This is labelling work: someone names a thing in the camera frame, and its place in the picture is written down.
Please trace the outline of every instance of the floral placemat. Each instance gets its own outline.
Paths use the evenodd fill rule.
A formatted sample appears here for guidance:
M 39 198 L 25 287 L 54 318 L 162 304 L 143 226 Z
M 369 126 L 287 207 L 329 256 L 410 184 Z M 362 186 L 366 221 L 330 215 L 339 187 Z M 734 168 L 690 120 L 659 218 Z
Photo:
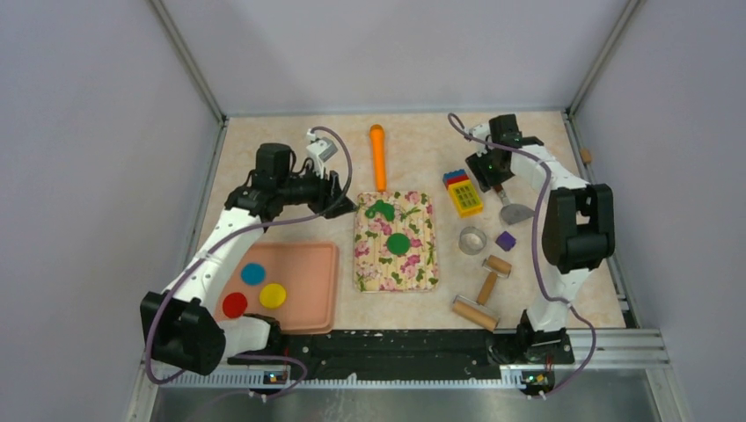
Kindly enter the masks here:
M 369 208 L 380 205 L 379 200 L 393 207 L 392 219 L 383 212 L 371 214 Z M 357 204 L 355 287 L 361 292 L 433 290 L 439 274 L 433 204 L 428 195 L 416 191 L 361 193 Z M 400 256 L 386 246 L 389 237 L 396 233 L 409 239 L 409 250 Z

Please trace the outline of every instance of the toy carrot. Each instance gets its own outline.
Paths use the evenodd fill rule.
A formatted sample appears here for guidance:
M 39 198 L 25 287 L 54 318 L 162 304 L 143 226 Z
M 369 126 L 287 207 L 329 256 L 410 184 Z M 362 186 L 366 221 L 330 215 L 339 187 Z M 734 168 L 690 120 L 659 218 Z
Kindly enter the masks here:
M 376 190 L 386 190 L 386 155 L 384 152 L 384 139 L 386 133 L 381 125 L 370 127 L 370 146 L 373 149 L 373 168 L 376 172 Z

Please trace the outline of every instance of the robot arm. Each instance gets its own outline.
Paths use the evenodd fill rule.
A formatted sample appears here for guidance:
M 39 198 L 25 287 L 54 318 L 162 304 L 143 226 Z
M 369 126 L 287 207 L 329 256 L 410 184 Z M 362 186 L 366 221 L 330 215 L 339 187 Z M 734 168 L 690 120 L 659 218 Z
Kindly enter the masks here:
M 267 346 L 272 325 L 261 316 L 244 315 L 219 323 L 212 316 L 241 258 L 267 229 L 249 230 L 225 239 L 246 227 L 271 222 L 286 205 L 307 204 L 313 213 L 323 212 L 327 219 L 355 210 L 355 204 L 343 197 L 337 172 L 326 172 L 325 162 L 337 152 L 335 144 L 311 131 L 306 138 L 310 142 L 306 147 L 308 159 L 299 172 L 293 172 L 296 156 L 289 146 L 260 146 L 256 168 L 244 185 L 228 195 L 213 232 L 187 268 L 197 261 L 201 264 L 165 305 L 152 359 L 208 375 L 226 357 Z M 140 314 L 146 339 L 166 293 L 183 275 L 162 293 L 149 292 L 143 298 Z
M 539 191 L 546 180 L 546 164 L 552 178 L 546 207 L 542 252 L 545 256 L 543 279 L 547 294 L 564 301 L 547 301 L 542 295 L 526 310 L 522 323 L 528 323 L 530 343 L 545 343 L 564 333 L 567 305 L 571 303 L 590 272 L 614 252 L 614 214 L 611 189 L 591 185 L 560 164 L 536 137 L 523 137 L 514 114 L 498 116 L 467 131 L 469 135 L 529 153 L 527 156 L 478 144 L 477 152 L 466 159 L 483 192 L 518 176 Z M 577 223 L 577 215 L 588 217 Z

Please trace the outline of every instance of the gray wall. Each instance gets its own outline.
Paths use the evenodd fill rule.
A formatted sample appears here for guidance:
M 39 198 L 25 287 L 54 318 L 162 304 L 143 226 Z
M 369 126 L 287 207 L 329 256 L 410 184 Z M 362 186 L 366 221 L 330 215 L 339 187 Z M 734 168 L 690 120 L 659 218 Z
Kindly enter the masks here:
M 165 0 L 227 113 L 569 104 L 625 0 Z
M 0 420 L 121 420 L 215 138 L 143 0 L 0 2 Z
M 618 253 L 697 420 L 742 420 L 746 5 L 647 2 L 581 110 Z

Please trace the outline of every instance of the pink tray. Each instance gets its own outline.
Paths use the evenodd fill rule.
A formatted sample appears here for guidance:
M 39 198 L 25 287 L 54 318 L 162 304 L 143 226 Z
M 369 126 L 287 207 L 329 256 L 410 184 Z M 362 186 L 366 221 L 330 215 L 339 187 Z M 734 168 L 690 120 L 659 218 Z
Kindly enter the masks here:
M 249 286 L 241 279 L 241 270 L 250 263 L 263 266 L 267 272 L 258 286 Z M 248 301 L 245 313 L 277 319 L 282 332 L 325 334 L 332 330 L 334 320 L 338 264 L 339 248 L 332 242 L 255 244 L 225 284 L 214 313 L 216 321 L 229 319 L 223 313 L 223 299 L 239 292 Z M 259 293 L 268 283 L 281 284 L 288 292 L 278 309 L 267 309 L 259 302 Z

